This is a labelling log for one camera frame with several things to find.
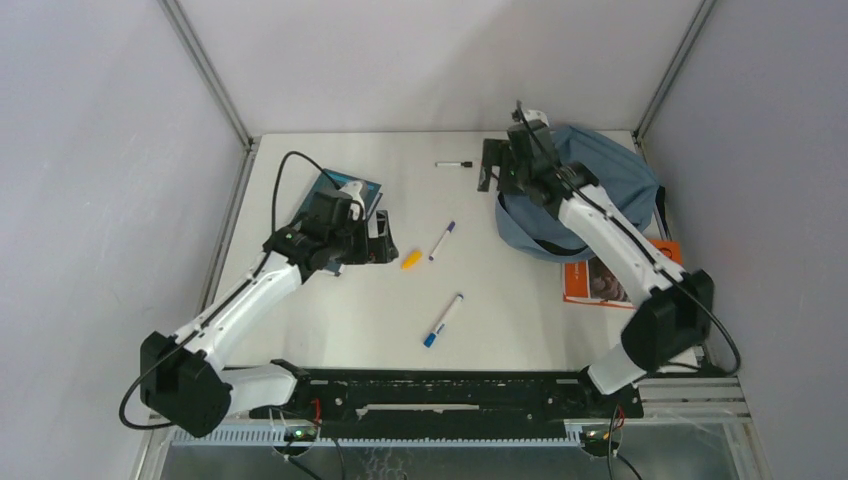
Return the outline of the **black capped white marker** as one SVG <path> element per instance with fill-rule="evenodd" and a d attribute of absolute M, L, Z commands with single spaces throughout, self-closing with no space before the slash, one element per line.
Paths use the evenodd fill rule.
<path fill-rule="evenodd" d="M 473 162 L 472 162 L 472 161 L 461 161 L 461 162 L 444 162 L 444 161 L 443 161 L 443 162 L 435 162 L 435 163 L 434 163 L 434 165 L 435 165 L 437 168 L 442 168 L 442 167 L 445 167 L 445 168 L 446 168 L 446 167 L 451 167 L 451 168 L 453 168 L 453 167 L 456 167 L 456 168 L 472 168 L 472 167 L 473 167 Z"/>

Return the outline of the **yellow highlighter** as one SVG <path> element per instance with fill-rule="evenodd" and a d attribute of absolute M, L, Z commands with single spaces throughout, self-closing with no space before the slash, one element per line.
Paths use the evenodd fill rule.
<path fill-rule="evenodd" d="M 421 260 L 422 257 L 423 257 L 423 254 L 420 250 L 414 250 L 414 251 L 410 252 L 405 257 L 403 262 L 401 263 L 401 269 L 402 270 L 411 269 Z"/>

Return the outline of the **teal hardcover book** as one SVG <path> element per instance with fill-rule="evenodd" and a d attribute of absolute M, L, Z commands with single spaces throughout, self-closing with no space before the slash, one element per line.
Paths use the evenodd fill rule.
<path fill-rule="evenodd" d="M 321 174 L 315 180 L 312 187 L 307 192 L 307 195 L 305 196 L 300 207 L 298 208 L 297 214 L 305 213 L 308 210 L 312 197 L 316 192 L 333 189 L 335 184 L 338 184 L 340 187 L 344 187 L 348 183 L 354 181 L 360 181 L 366 186 L 366 189 L 364 193 L 361 194 L 361 197 L 364 201 L 364 218 L 369 221 L 383 195 L 383 193 L 381 192 L 382 185 L 371 180 L 362 180 L 335 170 L 327 170 L 326 176 Z"/>

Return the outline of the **purple capped white marker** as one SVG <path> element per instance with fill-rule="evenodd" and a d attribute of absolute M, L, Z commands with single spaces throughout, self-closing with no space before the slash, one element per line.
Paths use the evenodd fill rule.
<path fill-rule="evenodd" d="M 444 232 L 442 233 L 442 235 L 439 237 L 439 239 L 437 240 L 437 242 L 435 243 L 435 245 L 433 246 L 433 248 L 431 249 L 431 251 L 430 251 L 430 253 L 429 253 L 429 255 L 428 255 L 428 261 L 429 261 L 429 262 L 433 262 L 433 261 L 435 260 L 435 258 L 436 258 L 436 256 L 438 255 L 438 253 L 439 253 L 440 249 L 443 247 L 443 245 L 444 245 L 445 241 L 449 238 L 449 236 L 450 236 L 450 235 L 451 235 L 451 233 L 453 232 L 453 230 L 454 230 L 455 226 L 456 226 L 456 222 L 455 222 L 455 221 L 451 221 L 451 222 L 447 225 L 446 229 L 444 230 Z"/>

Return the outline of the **blue capped white marker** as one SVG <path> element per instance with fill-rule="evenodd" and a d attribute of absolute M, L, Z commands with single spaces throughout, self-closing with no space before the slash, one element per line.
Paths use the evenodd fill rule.
<path fill-rule="evenodd" d="M 435 343 L 435 341 L 437 340 L 437 338 L 441 334 L 442 330 L 444 329 L 444 327 L 446 326 L 448 321 L 452 318 L 452 316 L 460 308 L 463 301 L 464 301 L 464 295 L 461 294 L 461 293 L 457 293 L 456 296 L 454 297 L 454 299 L 451 301 L 451 303 L 448 305 L 448 307 L 444 310 L 444 312 L 441 314 L 441 316 L 438 318 L 436 323 L 433 325 L 433 327 L 431 328 L 431 330 L 429 331 L 429 333 L 425 337 L 425 339 L 423 341 L 423 345 L 426 348 L 431 348 L 433 346 L 433 344 Z"/>

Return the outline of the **blue student backpack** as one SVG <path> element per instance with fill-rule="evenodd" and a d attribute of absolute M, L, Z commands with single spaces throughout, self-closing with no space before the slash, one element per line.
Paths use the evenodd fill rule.
<path fill-rule="evenodd" d="M 660 183 L 641 157 L 592 130 L 557 127 L 551 139 L 563 164 L 586 166 L 628 221 L 648 232 Z M 495 221 L 503 242 L 537 260 L 566 264 L 594 257 L 585 242 L 526 196 L 499 194 Z"/>

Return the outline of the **orange Good Morning book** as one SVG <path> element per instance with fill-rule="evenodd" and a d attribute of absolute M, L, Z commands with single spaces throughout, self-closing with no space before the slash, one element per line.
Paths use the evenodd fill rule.
<path fill-rule="evenodd" d="M 673 280 L 680 278 L 682 254 L 678 243 L 649 240 L 646 256 L 638 247 L 624 254 L 596 256 L 562 267 L 563 300 L 567 303 L 633 310 L 655 288 L 666 290 L 672 282 L 660 271 L 668 267 Z"/>

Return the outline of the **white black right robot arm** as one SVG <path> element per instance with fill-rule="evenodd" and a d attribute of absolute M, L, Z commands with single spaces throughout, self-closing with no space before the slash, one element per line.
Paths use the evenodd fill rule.
<path fill-rule="evenodd" d="M 504 242 L 549 262 L 600 261 L 633 307 L 617 344 L 580 373 L 584 412 L 605 415 L 619 390 L 708 338 L 714 282 L 644 236 L 659 183 L 638 155 L 594 131 L 532 120 L 484 139 L 480 190 L 493 168 Z"/>

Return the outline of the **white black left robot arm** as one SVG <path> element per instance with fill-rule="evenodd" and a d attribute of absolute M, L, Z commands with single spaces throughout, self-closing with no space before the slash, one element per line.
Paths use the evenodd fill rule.
<path fill-rule="evenodd" d="M 283 298 L 334 261 L 388 264 L 398 256 L 389 214 L 376 211 L 377 233 L 365 220 L 322 224 L 304 218 L 274 232 L 257 261 L 226 296 L 169 336 L 151 333 L 140 347 L 142 403 L 194 437 L 233 414 L 277 406 L 298 417 L 311 407 L 301 372 L 282 361 L 230 369 L 241 338 Z"/>

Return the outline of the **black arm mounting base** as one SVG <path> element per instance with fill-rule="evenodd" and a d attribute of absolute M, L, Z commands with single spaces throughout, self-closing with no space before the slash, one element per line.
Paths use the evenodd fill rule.
<path fill-rule="evenodd" d="M 312 420 L 335 433 L 483 438 L 551 434 L 571 420 L 644 416 L 632 386 L 603 396 L 573 371 L 454 371 L 297 368 L 288 403 L 249 418 Z"/>

